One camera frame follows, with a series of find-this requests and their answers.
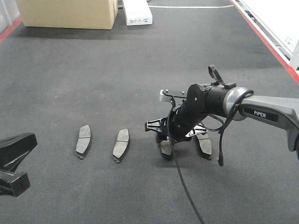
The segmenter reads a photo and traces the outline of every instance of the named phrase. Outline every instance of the cable connector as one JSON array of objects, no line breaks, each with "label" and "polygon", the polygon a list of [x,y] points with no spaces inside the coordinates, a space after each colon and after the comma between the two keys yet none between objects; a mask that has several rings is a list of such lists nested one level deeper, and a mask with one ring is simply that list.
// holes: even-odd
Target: cable connector
[{"label": "cable connector", "polygon": [[219,166],[223,167],[223,152],[219,152],[219,159],[218,159]]}]

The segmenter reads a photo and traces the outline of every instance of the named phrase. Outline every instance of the cardboard box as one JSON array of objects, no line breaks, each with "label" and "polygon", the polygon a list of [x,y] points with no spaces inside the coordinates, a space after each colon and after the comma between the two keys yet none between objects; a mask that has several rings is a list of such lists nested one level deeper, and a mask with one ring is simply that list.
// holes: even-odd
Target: cardboard box
[{"label": "cardboard box", "polygon": [[122,0],[127,26],[153,24],[153,16],[146,0]]},{"label": "cardboard box", "polygon": [[117,0],[16,0],[27,27],[112,29]]}]

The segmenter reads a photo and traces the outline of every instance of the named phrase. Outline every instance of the white box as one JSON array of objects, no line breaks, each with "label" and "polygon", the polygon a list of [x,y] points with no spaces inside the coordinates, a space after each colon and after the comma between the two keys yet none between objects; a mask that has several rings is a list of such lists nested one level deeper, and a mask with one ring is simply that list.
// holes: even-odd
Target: white box
[{"label": "white box", "polygon": [[146,0],[122,0],[127,26],[153,24],[153,15]]}]

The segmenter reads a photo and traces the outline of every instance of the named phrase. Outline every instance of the black wire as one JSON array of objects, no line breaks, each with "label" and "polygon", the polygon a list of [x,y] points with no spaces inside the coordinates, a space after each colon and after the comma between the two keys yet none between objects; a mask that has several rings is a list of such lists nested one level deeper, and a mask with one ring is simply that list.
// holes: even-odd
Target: black wire
[{"label": "black wire", "polygon": [[187,197],[188,197],[188,199],[190,201],[190,204],[192,205],[192,207],[193,207],[193,209],[194,209],[194,211],[195,211],[195,213],[196,213],[196,215],[197,215],[200,223],[205,224],[204,220],[200,216],[200,214],[199,214],[199,212],[198,212],[198,210],[197,210],[197,208],[196,208],[196,206],[195,206],[195,204],[194,204],[194,202],[193,202],[193,200],[192,200],[192,198],[191,198],[191,196],[189,194],[189,191],[187,189],[187,186],[185,184],[185,181],[184,181],[182,173],[181,173],[181,169],[179,168],[178,159],[176,157],[175,150],[174,150],[174,147],[173,147],[173,144],[172,144],[172,140],[171,140],[171,136],[170,136],[170,132],[169,132],[169,118],[170,118],[170,114],[171,114],[171,112],[172,112],[172,110],[173,110],[174,107],[175,107],[174,104],[172,104],[171,110],[169,111],[169,114],[168,114],[168,117],[167,117],[167,134],[168,134],[168,138],[169,138],[171,150],[172,150],[172,153],[173,153],[173,156],[174,156],[174,160],[176,162],[176,167],[177,167],[177,170],[178,170],[179,178],[181,179],[182,185],[183,185],[185,193],[187,194]]},{"label": "black wire", "polygon": [[223,127],[223,125],[224,125],[223,120],[221,120],[220,118],[218,118],[217,116],[215,116],[215,115],[213,115],[213,114],[209,114],[209,117],[211,117],[211,118],[213,118],[213,119],[219,121],[219,122],[222,124],[222,126],[216,128],[216,129],[212,129],[212,128],[209,128],[209,127],[205,126],[204,123],[201,122],[202,126],[203,126],[205,129],[207,129],[208,131],[211,131],[211,132],[217,132],[217,131],[219,131],[219,130]]},{"label": "black wire", "polygon": [[230,122],[233,120],[235,114],[238,112],[239,106],[240,106],[241,102],[243,101],[243,99],[248,97],[248,96],[251,96],[253,93],[254,93],[253,90],[247,90],[241,96],[239,96],[238,99],[234,102],[232,108],[229,111],[228,117],[224,122],[224,125],[219,130],[219,134],[220,134],[219,152],[222,152],[222,138],[223,138],[224,130],[228,127]]}]

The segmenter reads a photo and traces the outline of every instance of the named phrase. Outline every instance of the red floor stripe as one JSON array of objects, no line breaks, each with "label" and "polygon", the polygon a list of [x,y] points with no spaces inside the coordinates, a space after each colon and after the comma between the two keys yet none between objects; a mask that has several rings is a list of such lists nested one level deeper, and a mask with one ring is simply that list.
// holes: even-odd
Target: red floor stripe
[{"label": "red floor stripe", "polygon": [[252,22],[243,14],[243,12],[236,5],[235,8],[239,11],[239,13],[246,20],[246,22],[255,31],[258,37],[264,42],[264,44],[272,52],[272,54],[276,57],[276,59],[282,64],[282,66],[284,66],[284,68],[288,71],[288,73],[292,76],[292,78],[299,84],[299,75],[297,74],[296,70],[285,62],[285,60],[276,52],[276,50],[268,43],[268,41],[263,37],[263,35],[252,25]]},{"label": "red floor stripe", "polygon": [[10,27],[8,27],[2,34],[0,34],[0,43],[2,43],[13,32],[13,30],[18,27],[21,22],[22,18],[19,17],[13,22]]}]

